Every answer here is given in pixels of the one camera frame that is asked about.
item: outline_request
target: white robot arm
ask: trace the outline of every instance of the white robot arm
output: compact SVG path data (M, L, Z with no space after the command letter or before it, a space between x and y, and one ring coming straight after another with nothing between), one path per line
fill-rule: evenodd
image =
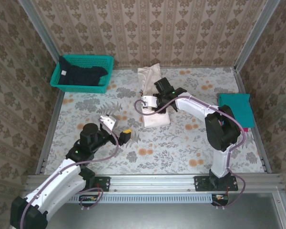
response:
M131 130L123 131L119 138L113 136L112 129L117 124L114 115L101 116L100 121L110 130L110 134L102 128L102 124L100 129L94 123L86 124L81 131L80 140L75 142L58 169L25 198L14 199L10 213L10 224L13 227L45 229L54 213L73 195L81 190L95 188L99 184L101 179L95 177L95 173L86 167L86 161L93 160L95 152L107 142L111 141L115 145L118 141L119 145L123 145L131 137ZM107 182L102 188L109 188ZM27 206L21 228L21 217Z
M210 182L215 190L220 189L220 186L226 188L224 180L231 175L228 171L229 150L240 135L239 127L230 119L234 118L232 110L226 105L218 107L206 104L191 96L183 88L175 90L166 78L155 82L154 85L159 93L153 96L142 96L143 107L152 107L156 112L165 113L169 104L175 111L186 111L203 121L208 141L214 148Z

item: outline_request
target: teal basket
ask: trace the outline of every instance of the teal basket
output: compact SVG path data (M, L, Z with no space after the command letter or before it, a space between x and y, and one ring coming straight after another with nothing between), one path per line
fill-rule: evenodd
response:
M98 86L62 85L58 84L61 76L61 68L59 63L57 63L50 82L52 87L58 87L64 92L106 93L113 69L112 56L64 55L64 58L71 64L79 67L103 67L108 72L108 75L101 77Z

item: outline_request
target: green cloth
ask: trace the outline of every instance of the green cloth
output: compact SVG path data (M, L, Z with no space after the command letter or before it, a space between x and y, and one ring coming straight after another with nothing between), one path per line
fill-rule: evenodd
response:
M249 98L250 94L220 94L218 104L219 106L229 106L235 119L243 128L252 128L254 127L254 118Z

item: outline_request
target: floral tablecloth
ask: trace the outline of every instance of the floral tablecloth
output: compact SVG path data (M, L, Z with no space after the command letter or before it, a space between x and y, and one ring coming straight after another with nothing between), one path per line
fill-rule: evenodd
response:
M182 87L193 96L217 104L219 93L237 93L231 68L161 69L174 88ZM192 115L169 108L171 124L145 129L142 117L133 108L140 98L139 82L134 70L114 70L105 94L65 93L57 122L45 174L51 174L79 139L86 123L98 123L100 115L114 114L120 118L114 132L131 128L132 138L110 160L90 163L96 174L191 174L207 173L213 161L213 148L208 144L203 122ZM231 158L235 172L263 172L252 133L236 149ZM114 152L107 143L95 159Z

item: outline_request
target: white fabric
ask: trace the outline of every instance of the white fabric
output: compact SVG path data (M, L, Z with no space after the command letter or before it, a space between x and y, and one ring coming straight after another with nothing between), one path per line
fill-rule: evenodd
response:
M162 78L160 65L157 63L151 67L138 68L138 78L143 95L153 95L158 93L154 83ZM154 111L151 107L148 107L142 108L142 112L145 114L150 114ZM165 114L154 114L151 116L143 115L143 122L145 128L169 125L170 117L168 115L168 110L166 109Z

